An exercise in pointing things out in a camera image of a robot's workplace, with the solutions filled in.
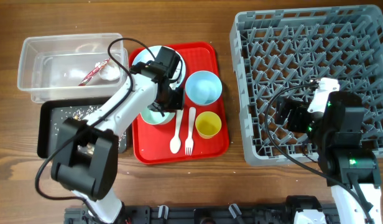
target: plastic bin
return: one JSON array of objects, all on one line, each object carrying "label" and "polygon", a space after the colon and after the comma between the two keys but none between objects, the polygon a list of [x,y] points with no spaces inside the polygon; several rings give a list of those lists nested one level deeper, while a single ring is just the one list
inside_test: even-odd
[{"label": "plastic bin", "polygon": [[[31,93],[32,101],[90,98],[113,95],[125,82],[124,72],[117,80],[94,77],[87,86],[78,86],[95,68],[109,58],[108,45],[121,34],[77,34],[29,37],[23,43],[17,87]],[[127,67],[122,42],[115,43],[113,56]]]},{"label": "plastic bin", "polygon": [[[268,134],[298,161],[309,161],[302,154],[305,147],[317,159],[317,147],[305,145],[306,134],[274,124],[272,116],[266,133],[263,119],[269,100],[279,91],[320,77],[337,78],[341,90],[361,97],[366,107],[361,144],[383,157],[383,15],[377,6],[240,12],[230,46],[248,164],[291,163],[270,145]],[[309,102],[313,93],[304,88],[284,96]]]}]

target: wood grain surface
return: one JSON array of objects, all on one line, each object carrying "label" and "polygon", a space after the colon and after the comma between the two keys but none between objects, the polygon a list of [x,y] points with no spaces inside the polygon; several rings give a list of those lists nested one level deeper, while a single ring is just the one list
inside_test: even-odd
[{"label": "wood grain surface", "polygon": [[[283,202],[288,195],[314,195],[331,202],[325,180],[297,166],[251,167],[244,162],[229,33],[241,11],[352,4],[377,4],[383,11],[383,1],[376,0],[0,1],[0,223],[63,223],[64,209],[80,205],[48,201],[34,190],[42,163],[36,154],[40,105],[17,89],[16,80],[24,39],[43,35],[118,32],[147,45],[205,41],[217,52],[231,138],[227,153],[215,159],[145,166],[129,149],[119,159],[114,183],[126,205],[252,204]],[[129,42],[125,46],[128,52],[138,47]],[[383,216],[383,159],[379,165]],[[69,195],[50,180],[49,170],[42,176],[43,190]]]}]

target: light blue cup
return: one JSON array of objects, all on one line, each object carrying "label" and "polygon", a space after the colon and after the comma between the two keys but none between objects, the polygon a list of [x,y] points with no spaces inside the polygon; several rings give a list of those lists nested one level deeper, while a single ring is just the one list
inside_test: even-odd
[{"label": "light blue cup", "polygon": [[221,80],[209,71],[195,72],[186,81],[186,94],[197,105],[210,105],[222,94]]}]

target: red tray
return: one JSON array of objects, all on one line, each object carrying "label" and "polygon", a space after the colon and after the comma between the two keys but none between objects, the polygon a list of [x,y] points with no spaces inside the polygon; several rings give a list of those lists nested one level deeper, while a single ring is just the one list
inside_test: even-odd
[{"label": "red tray", "polygon": [[[206,70],[218,75],[215,50],[210,44],[196,42],[189,44],[168,45],[176,50],[186,63],[186,78],[191,74]],[[136,55],[143,49],[137,49],[129,56],[129,64]],[[215,112],[222,120],[222,129],[211,139],[201,138],[196,128],[193,130],[194,148],[191,156],[185,155],[185,141],[188,132],[189,107],[196,108],[196,117],[204,111]],[[132,123],[132,136],[134,143],[134,154],[136,158],[144,164],[163,164],[168,162],[188,161],[216,157],[224,154],[229,147],[228,125],[224,112],[222,96],[213,104],[208,106],[198,106],[194,104],[186,95],[185,107],[183,112],[182,124],[180,126],[179,137],[182,142],[180,150],[172,154],[169,144],[175,134],[175,117],[164,125],[146,124],[140,115]]]}]

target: yellow cup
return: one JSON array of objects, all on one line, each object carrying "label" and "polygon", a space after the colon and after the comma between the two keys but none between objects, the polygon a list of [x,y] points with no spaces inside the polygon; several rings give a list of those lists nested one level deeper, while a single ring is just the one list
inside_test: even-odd
[{"label": "yellow cup", "polygon": [[214,112],[205,111],[196,118],[196,129],[204,139],[210,139],[222,128],[221,118]]}]

